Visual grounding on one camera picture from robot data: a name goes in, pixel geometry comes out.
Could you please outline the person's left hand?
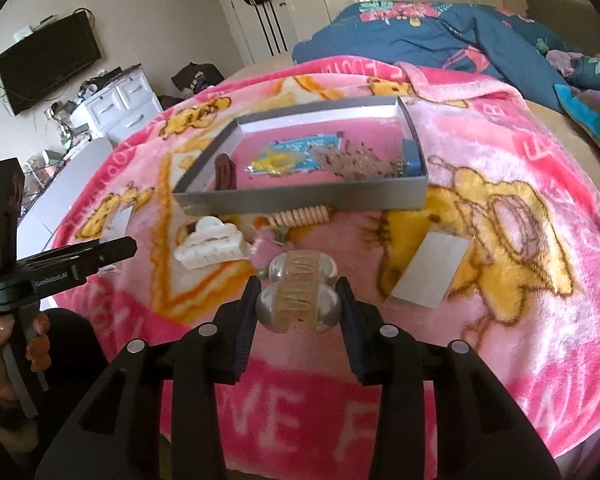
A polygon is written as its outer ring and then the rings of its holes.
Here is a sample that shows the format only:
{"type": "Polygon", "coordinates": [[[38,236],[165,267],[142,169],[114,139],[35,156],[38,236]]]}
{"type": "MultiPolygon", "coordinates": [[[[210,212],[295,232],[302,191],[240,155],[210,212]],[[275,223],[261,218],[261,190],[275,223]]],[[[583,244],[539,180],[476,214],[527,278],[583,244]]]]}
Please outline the person's left hand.
{"type": "MultiPolygon", "coordinates": [[[[12,315],[0,317],[0,406],[2,408],[11,408],[17,401],[12,382],[8,378],[6,363],[3,356],[3,348],[6,346],[9,337],[12,336],[15,319],[12,315]]],[[[50,338],[48,330],[50,329],[50,320],[45,313],[40,313],[33,321],[35,337],[28,342],[26,350],[26,360],[31,365],[34,372],[44,372],[50,367],[50,338]]]]}

